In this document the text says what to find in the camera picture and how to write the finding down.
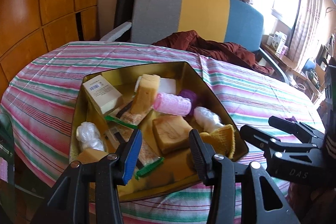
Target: silver screw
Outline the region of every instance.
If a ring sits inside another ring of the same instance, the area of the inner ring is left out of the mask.
[[[275,155],[277,158],[282,158],[282,153],[281,153],[281,152],[275,152],[274,155]]]
[[[73,161],[70,166],[72,168],[77,168],[81,163],[78,160]]]
[[[223,160],[224,156],[222,154],[214,154],[213,157],[215,158],[215,160]]]
[[[108,160],[116,160],[118,158],[118,155],[115,153],[111,153],[107,155]]]
[[[257,161],[251,162],[251,167],[253,167],[254,169],[259,169],[260,166],[261,166],[260,163]]]

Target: tablecloth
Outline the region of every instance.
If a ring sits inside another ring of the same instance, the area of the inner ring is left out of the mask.
[[[10,82],[0,110],[11,116],[15,151],[45,183],[52,186],[68,165],[71,123],[85,75],[123,66],[186,61],[203,78],[237,127],[253,125],[283,141],[295,137],[268,125],[272,115],[294,116],[324,132],[309,98],[283,82],[190,52],[122,42],[71,42],[27,65]],[[266,165],[263,152],[248,145],[240,162]],[[288,183],[274,179],[286,194]],[[125,223],[205,223],[212,188],[197,184],[158,198],[122,203]],[[236,223],[240,223],[241,188],[236,185]]]

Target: brown cloth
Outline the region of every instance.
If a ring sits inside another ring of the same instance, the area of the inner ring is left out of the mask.
[[[172,35],[153,43],[153,45],[198,53],[264,75],[272,75],[274,72],[274,69],[271,67],[258,65],[254,53],[249,52],[241,45],[232,42],[219,43],[211,40],[204,40],[194,30],[188,32],[175,32]]]

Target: gold tray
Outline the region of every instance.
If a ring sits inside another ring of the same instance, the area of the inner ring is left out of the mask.
[[[241,139],[236,125],[221,102],[187,62],[155,63],[108,70],[87,75],[83,83],[97,75],[102,75],[123,94],[124,100],[126,101],[131,99],[134,95],[135,83],[138,77],[143,74],[159,75],[162,78],[176,79],[177,92],[181,89],[189,89],[195,92],[199,98],[203,98],[202,106],[217,113],[224,124],[231,124],[235,128],[236,151],[233,161],[237,161],[248,153],[248,147],[245,141]],[[139,124],[139,128],[142,131],[144,140],[146,140],[157,155],[162,156],[156,144],[151,123],[151,120],[159,115],[161,114],[152,110]],[[76,128],[85,121],[95,123],[101,134],[108,129],[106,121],[95,111],[91,103],[88,102],[82,86],[78,94],[73,116],[69,162],[76,160],[80,152],[76,139]],[[198,129],[199,132],[203,131],[193,118],[188,120],[188,122],[193,128]],[[105,138],[102,138],[102,140],[105,142],[108,152],[112,153],[115,151],[109,141],[106,141]],[[188,153],[190,153],[189,148],[165,155],[163,164],[157,167],[147,177],[140,178],[138,181],[133,177],[126,186],[118,186],[120,201],[139,200],[172,193],[199,182],[196,171],[188,165]]]

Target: sofa armrest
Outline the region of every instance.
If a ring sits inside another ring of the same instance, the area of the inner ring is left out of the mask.
[[[125,22],[119,25],[117,28],[104,35],[99,41],[113,42],[121,37],[126,31],[132,27],[132,22]]]
[[[275,72],[280,75],[282,78],[282,82],[285,82],[289,85],[289,81],[285,73],[282,71],[282,69],[278,66],[278,64],[275,63],[275,61],[261,48],[259,48],[258,53],[269,63],[272,68],[274,68]]]

